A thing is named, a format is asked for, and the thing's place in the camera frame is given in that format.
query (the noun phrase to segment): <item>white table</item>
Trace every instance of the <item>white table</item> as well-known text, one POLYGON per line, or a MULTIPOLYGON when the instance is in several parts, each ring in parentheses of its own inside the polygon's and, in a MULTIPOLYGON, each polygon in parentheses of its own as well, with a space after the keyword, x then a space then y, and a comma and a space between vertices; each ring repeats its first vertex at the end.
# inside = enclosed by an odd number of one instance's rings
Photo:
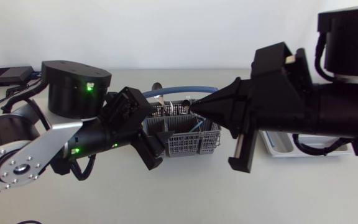
MULTIPOLYGON (((112 73, 110 91, 148 91, 154 82, 222 88, 237 76, 249 77, 248 70, 112 73)), ((165 99, 187 95, 206 94, 165 99)), ((38 96, 46 97, 46 91, 38 96)), ((98 154, 82 182, 49 167, 33 184, 0 193, 0 223, 358 223, 358 157, 272 158, 258 137, 252 172, 246 174, 227 163, 235 145, 223 130, 214 154, 166 158, 152 171, 134 148, 120 147, 98 154)))

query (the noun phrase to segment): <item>blue hose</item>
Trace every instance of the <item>blue hose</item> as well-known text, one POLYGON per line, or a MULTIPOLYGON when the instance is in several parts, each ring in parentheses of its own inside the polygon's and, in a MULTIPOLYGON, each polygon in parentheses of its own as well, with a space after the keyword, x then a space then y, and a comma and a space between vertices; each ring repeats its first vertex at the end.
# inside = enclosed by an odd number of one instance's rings
POLYGON ((194 128, 192 128, 189 132, 193 132, 194 130, 196 130, 200 125, 203 124, 204 121, 205 121, 205 118, 204 118, 204 120, 202 120, 198 124, 196 124, 196 126, 194 126, 194 128))
POLYGON ((187 93, 187 92, 214 93, 218 90, 219 90, 218 88, 210 87, 210 86, 178 86, 178 87, 162 88, 158 90, 147 91, 144 92, 143 95, 146 98, 150 98, 153 96, 160 96, 160 95, 166 95, 171 93, 187 93))

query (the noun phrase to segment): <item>black wire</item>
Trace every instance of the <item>black wire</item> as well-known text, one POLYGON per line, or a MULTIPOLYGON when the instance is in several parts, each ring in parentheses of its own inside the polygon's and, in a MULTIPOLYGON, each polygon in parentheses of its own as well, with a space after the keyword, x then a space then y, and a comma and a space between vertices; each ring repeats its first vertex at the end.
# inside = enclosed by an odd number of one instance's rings
POLYGON ((12 97, 11 99, 9 99, 9 101, 5 104, 5 106, 3 106, 1 109, 2 109, 2 113, 10 113, 11 110, 12 110, 12 107, 15 103, 19 102, 19 101, 22 101, 22 100, 25 100, 25 99, 28 99, 38 93, 40 93, 42 90, 44 90, 46 87, 48 86, 48 82, 44 79, 41 78, 41 83, 36 86, 35 88, 25 92, 25 93, 22 93, 18 96, 14 96, 12 97))
POLYGON ((80 165, 78 165, 77 160, 71 161, 70 169, 73 172, 74 176, 78 180, 86 180, 92 172, 94 160, 96 159, 96 154, 89 156, 88 165, 86 165, 86 168, 83 173, 81 173, 80 165))
POLYGON ((292 134, 292 138, 293 138, 293 142, 295 143, 295 145, 297 146, 297 148, 309 155, 312 156, 327 156, 328 153, 331 153, 333 151, 335 151, 337 148, 352 142, 352 139, 348 139, 348 138, 339 138, 336 142, 334 142, 332 145, 322 148, 322 149, 318 149, 315 147, 311 147, 311 146, 307 146, 305 144, 303 144, 302 142, 299 141, 299 134, 292 134))
POLYGON ((40 79, 40 80, 37 80, 36 82, 34 82, 34 83, 33 83, 33 84, 31 84, 31 85, 28 85, 28 86, 27 86, 27 87, 25 87, 23 90, 18 91, 18 92, 14 93, 14 94, 13 94, 13 95, 11 95, 11 96, 7 96, 7 97, 5 97, 5 98, 0 99, 0 103, 2 103, 3 101, 5 101, 5 100, 9 99, 10 97, 12 97, 12 96, 14 96, 14 95, 17 95, 17 94, 19 94, 19 93, 21 93, 21 92, 23 92, 23 91, 25 91, 25 90, 29 89, 29 88, 30 88, 30 87, 32 87, 32 86, 35 86, 35 85, 36 85, 36 84, 38 84, 40 81, 41 81, 41 79, 40 79))
POLYGON ((19 222, 18 224, 28 224, 28 223, 42 224, 42 223, 40 223, 38 221, 35 221, 35 220, 27 220, 27 221, 19 222))
POLYGON ((326 41, 327 41, 326 34, 320 34, 316 46, 316 58, 314 60, 314 67, 316 68, 316 71, 320 74, 321 77, 323 77, 325 80, 329 82, 334 82, 336 81, 336 78, 327 75, 321 68, 321 64, 320 64, 321 57, 323 56, 323 52, 324 52, 324 46, 326 45, 326 41))
POLYGON ((40 108, 38 107, 38 105, 35 104, 34 101, 32 101, 30 99, 24 99, 24 101, 26 101, 31 106, 31 108, 34 110, 34 112, 40 118, 44 128, 48 131, 50 129, 50 126, 48 124, 48 121, 45 119, 45 116, 42 114, 42 112, 41 112, 40 108))

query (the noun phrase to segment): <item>metal tray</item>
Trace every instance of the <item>metal tray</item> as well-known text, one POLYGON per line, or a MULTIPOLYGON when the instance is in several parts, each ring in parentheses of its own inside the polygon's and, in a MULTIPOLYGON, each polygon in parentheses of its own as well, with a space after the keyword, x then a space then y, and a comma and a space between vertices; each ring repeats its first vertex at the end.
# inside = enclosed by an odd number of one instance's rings
MULTIPOLYGON (((274 131, 260 131, 260 135, 264 140, 267 152, 273 157, 306 157, 311 156, 301 152, 292 141, 291 133, 281 133, 274 131)), ((312 147, 326 147, 330 146, 334 141, 337 140, 336 137, 329 136, 314 136, 301 134, 299 135, 299 140, 312 147)), ((352 144, 346 144, 332 153, 327 154, 327 156, 340 156, 346 154, 353 154, 352 144)))

